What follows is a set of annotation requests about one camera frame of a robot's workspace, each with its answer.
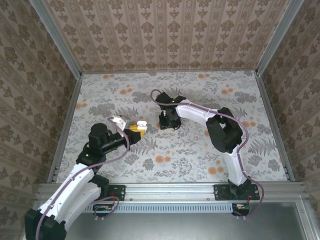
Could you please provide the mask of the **floral patterned table cover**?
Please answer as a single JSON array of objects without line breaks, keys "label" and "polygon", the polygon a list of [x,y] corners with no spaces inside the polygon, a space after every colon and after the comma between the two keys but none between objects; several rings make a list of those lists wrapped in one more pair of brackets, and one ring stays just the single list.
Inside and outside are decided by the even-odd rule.
[{"label": "floral patterned table cover", "polygon": [[114,115],[146,121],[147,132],[129,152],[107,154],[108,161],[119,158],[99,170],[111,182],[225,182],[226,163],[205,126],[183,119],[178,130],[160,129],[161,109],[153,102],[159,92],[230,109],[247,128],[240,152],[245,173],[256,181],[287,179],[254,72],[215,71],[83,75],[57,182],[71,172],[91,127]]}]

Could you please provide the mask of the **thin aluminium wall rail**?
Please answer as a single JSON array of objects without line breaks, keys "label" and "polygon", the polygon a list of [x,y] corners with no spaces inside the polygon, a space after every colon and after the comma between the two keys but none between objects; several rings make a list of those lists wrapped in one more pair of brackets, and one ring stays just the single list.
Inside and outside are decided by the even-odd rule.
[{"label": "thin aluminium wall rail", "polygon": [[151,70],[113,70],[113,71],[83,71],[82,75],[95,74],[133,74],[133,73],[175,73],[175,72],[238,72],[238,71],[253,71],[254,68],[244,69],[151,69]]}]

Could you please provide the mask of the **aluminium side rail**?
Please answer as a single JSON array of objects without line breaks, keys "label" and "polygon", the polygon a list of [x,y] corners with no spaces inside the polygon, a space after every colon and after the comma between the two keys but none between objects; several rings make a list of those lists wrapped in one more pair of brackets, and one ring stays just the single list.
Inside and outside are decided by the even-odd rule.
[{"label": "aluminium side rail", "polygon": [[292,167],[291,167],[291,164],[290,164],[290,161],[289,161],[289,158],[288,158],[288,155],[287,155],[287,152],[286,152],[283,140],[282,140],[281,133],[280,133],[278,125],[277,125],[277,121],[276,121],[276,118],[275,118],[275,115],[274,115],[274,112],[272,109],[271,102],[268,97],[267,90],[264,85],[263,79],[256,72],[254,72],[254,76],[255,76],[255,80],[256,80],[260,95],[261,95],[261,99],[262,99],[264,107],[265,107],[265,111],[266,111],[266,114],[267,114],[267,117],[269,120],[270,128],[273,133],[274,141],[275,141],[277,149],[278,149],[279,157],[282,161],[282,165],[285,170],[286,177],[289,181],[295,182],[296,179],[295,179],[295,176],[294,176],[294,173],[293,173],[293,170],[292,170]]},{"label": "aluminium side rail", "polygon": [[59,141],[56,147],[56,151],[53,157],[52,165],[48,174],[48,178],[46,181],[47,183],[52,183],[57,179],[57,174],[59,173],[59,167],[63,159],[64,151],[66,148],[66,144],[67,144],[67,140],[68,140],[71,124],[72,124],[73,115],[74,115],[78,97],[80,94],[81,85],[82,85],[82,79],[81,78],[77,79],[75,82],[69,107],[65,116],[65,120],[64,120]]}]

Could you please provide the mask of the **grey metal sheet panel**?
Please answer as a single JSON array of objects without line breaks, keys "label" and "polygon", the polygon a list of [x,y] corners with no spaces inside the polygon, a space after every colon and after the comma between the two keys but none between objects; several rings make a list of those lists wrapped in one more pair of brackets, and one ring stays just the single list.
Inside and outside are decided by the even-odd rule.
[{"label": "grey metal sheet panel", "polygon": [[320,228],[293,202],[264,203],[242,219],[230,213],[84,213],[65,240],[320,240]]}]

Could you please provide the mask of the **aluminium frame post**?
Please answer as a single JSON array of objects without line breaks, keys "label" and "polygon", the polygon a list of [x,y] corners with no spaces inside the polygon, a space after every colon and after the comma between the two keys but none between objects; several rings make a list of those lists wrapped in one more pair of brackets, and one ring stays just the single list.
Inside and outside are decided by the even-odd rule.
[{"label": "aluminium frame post", "polygon": [[263,52],[257,67],[255,68],[257,75],[262,75],[283,40],[295,16],[300,10],[304,0],[290,0],[286,10],[284,11],[275,31]]},{"label": "aluminium frame post", "polygon": [[70,47],[65,41],[62,32],[59,30],[54,18],[52,17],[49,9],[46,7],[43,0],[29,0],[36,13],[43,22],[46,30],[50,34],[52,40],[57,46],[59,52],[64,58],[66,64],[68,65],[70,71],[72,72],[75,79],[78,81],[81,79],[82,70],[77,63],[75,57],[72,54]]}]

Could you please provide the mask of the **long aluminium base rail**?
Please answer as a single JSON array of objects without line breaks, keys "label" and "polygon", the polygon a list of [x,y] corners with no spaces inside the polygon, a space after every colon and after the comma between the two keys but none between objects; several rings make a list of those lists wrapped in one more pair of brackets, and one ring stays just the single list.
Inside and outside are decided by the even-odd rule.
[{"label": "long aluminium base rail", "polygon": [[290,181],[263,181],[251,184],[243,197],[231,196],[229,185],[224,182],[202,183],[111,183],[124,185],[123,203],[252,203],[299,202],[308,200],[304,185]]}]

